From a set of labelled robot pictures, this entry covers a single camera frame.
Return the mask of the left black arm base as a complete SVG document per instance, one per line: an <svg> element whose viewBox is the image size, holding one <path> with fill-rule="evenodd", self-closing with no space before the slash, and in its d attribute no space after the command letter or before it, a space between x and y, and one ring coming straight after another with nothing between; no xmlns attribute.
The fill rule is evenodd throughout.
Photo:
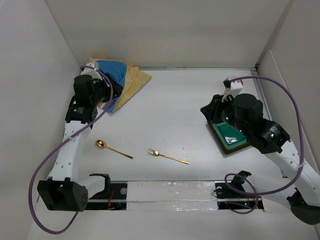
<svg viewBox="0 0 320 240"><path fill-rule="evenodd" d="M111 181L105 173L92 173L80 182L88 190L85 210L122 211L127 209L128 183Z"/></svg>

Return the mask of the green square ceramic plate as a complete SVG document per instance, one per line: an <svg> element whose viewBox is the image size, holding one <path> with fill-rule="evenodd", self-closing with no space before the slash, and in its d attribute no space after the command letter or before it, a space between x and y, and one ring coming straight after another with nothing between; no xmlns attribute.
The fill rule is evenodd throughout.
<svg viewBox="0 0 320 240"><path fill-rule="evenodd" d="M251 146L246 137L229 124L225 122L213 123L211 121L208 121L207 124L225 155L231 155Z"/></svg>

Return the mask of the blue yellow Pikachu cloth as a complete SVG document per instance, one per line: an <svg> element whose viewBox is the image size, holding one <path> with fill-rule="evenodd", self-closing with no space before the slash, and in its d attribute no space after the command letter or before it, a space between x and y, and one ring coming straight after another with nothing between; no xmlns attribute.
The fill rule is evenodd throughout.
<svg viewBox="0 0 320 240"><path fill-rule="evenodd" d="M110 74L113 80L123 87L121 94L113 98L109 113L120 109L152 78L139 67L122 61L90 58L86 65L99 69L105 75Z"/></svg>

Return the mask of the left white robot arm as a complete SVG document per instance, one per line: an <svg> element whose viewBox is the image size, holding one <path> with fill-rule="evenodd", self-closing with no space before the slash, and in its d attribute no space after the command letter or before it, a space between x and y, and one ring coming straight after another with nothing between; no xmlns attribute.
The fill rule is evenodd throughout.
<svg viewBox="0 0 320 240"><path fill-rule="evenodd" d="M54 166L46 180L40 180L37 191L50 211L82 212L94 195L107 198L111 194L111 180L106 173L91 173L79 179L82 151L93 123L98 105L113 101L123 87L108 73L93 77L82 74L74 78L74 96L65 116L63 141Z"/></svg>

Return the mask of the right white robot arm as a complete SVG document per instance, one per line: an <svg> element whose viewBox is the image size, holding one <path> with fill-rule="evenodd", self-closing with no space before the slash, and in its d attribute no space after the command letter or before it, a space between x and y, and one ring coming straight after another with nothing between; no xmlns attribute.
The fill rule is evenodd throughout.
<svg viewBox="0 0 320 240"><path fill-rule="evenodd" d="M273 189L271 183L249 182L250 172L232 174L226 182L237 197L271 196L274 202L287 207L302 222L320 222L320 175L304 160L304 151L297 150L283 127L263 117L263 103L254 95L242 93L223 99L216 94L200 109L207 123L226 123L243 134L250 146L276 164L290 180Z"/></svg>

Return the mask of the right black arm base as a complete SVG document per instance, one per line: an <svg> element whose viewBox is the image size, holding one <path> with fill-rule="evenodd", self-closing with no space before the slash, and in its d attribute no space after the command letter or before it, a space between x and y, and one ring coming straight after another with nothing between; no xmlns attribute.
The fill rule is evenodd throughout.
<svg viewBox="0 0 320 240"><path fill-rule="evenodd" d="M240 194L230 189L224 181L215 181L211 195L217 199L218 210L231 210L244 213L252 208L264 210L262 198Z"/></svg>

